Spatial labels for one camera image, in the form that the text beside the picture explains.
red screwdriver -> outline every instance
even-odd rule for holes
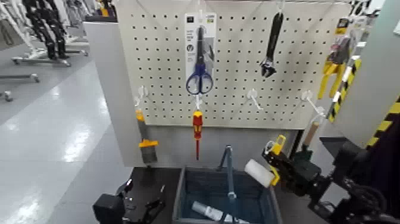
[[[196,110],[193,113],[193,128],[195,131],[195,141],[196,141],[196,159],[199,160],[200,154],[200,139],[201,139],[201,127],[203,125],[203,113]]]

blue scissors handle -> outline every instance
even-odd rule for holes
[[[214,85],[213,79],[211,78],[210,74],[208,74],[205,69],[199,68],[200,66],[196,65],[196,71],[188,78],[186,81],[186,90],[193,95],[197,94],[206,94],[208,93]],[[203,81],[206,80],[209,84],[208,88],[204,89]],[[193,87],[190,83],[195,83],[196,89],[190,89]]]

pegboard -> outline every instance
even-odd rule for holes
[[[214,88],[202,97],[204,126],[304,129],[313,108],[300,100],[317,92],[342,2],[286,2],[275,51],[277,73],[261,76],[272,19],[279,2],[202,1],[217,14]],[[184,14],[197,1],[119,0],[118,20],[132,92],[145,86],[149,125],[191,126],[195,98],[185,88]],[[246,95],[258,92],[257,110]]]

hazard stripe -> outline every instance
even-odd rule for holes
[[[375,134],[367,143],[367,150],[373,147],[379,139],[385,134],[385,132],[390,128],[393,121],[400,116],[400,97],[397,98],[396,102],[390,107],[385,119],[379,124],[376,129]]]
[[[336,115],[339,113],[340,106],[344,102],[346,95],[349,91],[350,86],[353,83],[355,74],[359,70],[361,66],[361,59],[356,59],[354,61],[353,66],[348,66],[345,74],[343,75],[342,83],[340,84],[339,89],[336,92],[336,95],[338,95],[337,99],[334,97],[332,106],[330,107],[330,110],[328,111],[327,118],[330,122],[334,122]]]

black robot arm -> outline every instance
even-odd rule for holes
[[[400,223],[384,214],[386,200],[382,193],[348,178],[360,151],[351,142],[345,143],[333,162],[335,169],[328,176],[322,176],[321,169],[308,160],[290,160],[283,153],[277,155],[268,150],[263,151],[262,157],[278,170],[283,184],[289,190],[300,197],[309,195],[311,202],[308,208],[328,223]],[[337,206],[330,202],[321,202],[332,183],[350,195]]]

